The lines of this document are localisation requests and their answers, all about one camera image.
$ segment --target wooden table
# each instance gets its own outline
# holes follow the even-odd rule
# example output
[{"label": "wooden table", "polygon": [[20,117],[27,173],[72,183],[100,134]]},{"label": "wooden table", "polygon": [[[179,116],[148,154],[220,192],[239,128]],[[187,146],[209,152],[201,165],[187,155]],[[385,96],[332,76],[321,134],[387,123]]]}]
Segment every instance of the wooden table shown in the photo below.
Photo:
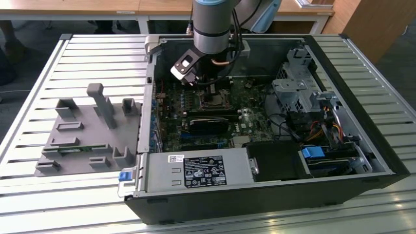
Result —
[{"label": "wooden table", "polygon": [[[140,0],[140,32],[149,33],[147,24],[149,20],[188,20],[191,9],[192,0]],[[275,21],[313,21],[311,34],[320,34],[333,13],[332,9],[305,9],[295,0],[283,0]]]},{"label": "wooden table", "polygon": [[0,0],[0,20],[136,20],[140,0]]},{"label": "wooden table", "polygon": [[[0,20],[136,20],[141,34],[149,20],[188,20],[192,0],[0,0]],[[275,21],[313,22],[320,34],[331,9],[301,8],[283,0]]]}]

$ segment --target blue tab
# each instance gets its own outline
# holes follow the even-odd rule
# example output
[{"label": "blue tab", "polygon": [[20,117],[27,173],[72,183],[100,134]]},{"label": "blue tab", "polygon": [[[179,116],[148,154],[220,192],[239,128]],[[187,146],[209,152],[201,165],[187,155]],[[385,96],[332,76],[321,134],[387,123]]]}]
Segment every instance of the blue tab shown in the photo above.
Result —
[{"label": "blue tab", "polygon": [[320,147],[307,147],[305,149],[301,150],[301,153],[304,154],[304,157],[308,158],[315,158],[315,157],[324,157],[324,151]]},{"label": "blue tab", "polygon": [[132,180],[132,172],[120,172],[119,181],[131,181]]}]

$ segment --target motherboard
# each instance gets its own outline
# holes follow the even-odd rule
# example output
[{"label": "motherboard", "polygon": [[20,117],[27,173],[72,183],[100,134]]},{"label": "motherboard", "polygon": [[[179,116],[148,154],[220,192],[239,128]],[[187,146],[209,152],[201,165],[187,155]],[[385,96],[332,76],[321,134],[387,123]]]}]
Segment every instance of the motherboard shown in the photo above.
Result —
[{"label": "motherboard", "polygon": [[240,148],[273,139],[263,104],[272,78],[229,77],[207,87],[168,80],[156,95],[163,152]]}]

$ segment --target metal slatted surface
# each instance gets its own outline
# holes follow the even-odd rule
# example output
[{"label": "metal slatted surface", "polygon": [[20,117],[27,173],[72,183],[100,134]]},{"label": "metal slatted surface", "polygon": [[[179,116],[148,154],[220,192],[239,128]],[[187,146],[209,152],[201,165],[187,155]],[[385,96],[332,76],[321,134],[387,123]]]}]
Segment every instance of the metal slatted surface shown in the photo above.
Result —
[{"label": "metal slatted surface", "polygon": [[[60,41],[39,78],[39,92],[4,142],[0,164],[0,233],[387,233],[416,228],[416,124],[385,80],[337,36],[319,36],[341,77],[364,105],[412,176],[385,189],[368,191],[343,205],[148,226],[117,197],[117,172],[32,176],[36,160],[56,118],[57,99],[85,95],[101,82],[112,103],[125,97],[143,100],[145,82],[144,37],[75,35]],[[323,83],[331,90],[323,72]]]}]

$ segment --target warning label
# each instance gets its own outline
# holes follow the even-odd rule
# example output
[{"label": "warning label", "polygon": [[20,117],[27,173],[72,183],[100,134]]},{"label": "warning label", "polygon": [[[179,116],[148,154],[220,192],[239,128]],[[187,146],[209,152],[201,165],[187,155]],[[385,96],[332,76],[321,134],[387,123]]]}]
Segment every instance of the warning label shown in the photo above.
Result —
[{"label": "warning label", "polygon": [[223,156],[184,158],[183,168],[187,188],[227,185]]}]

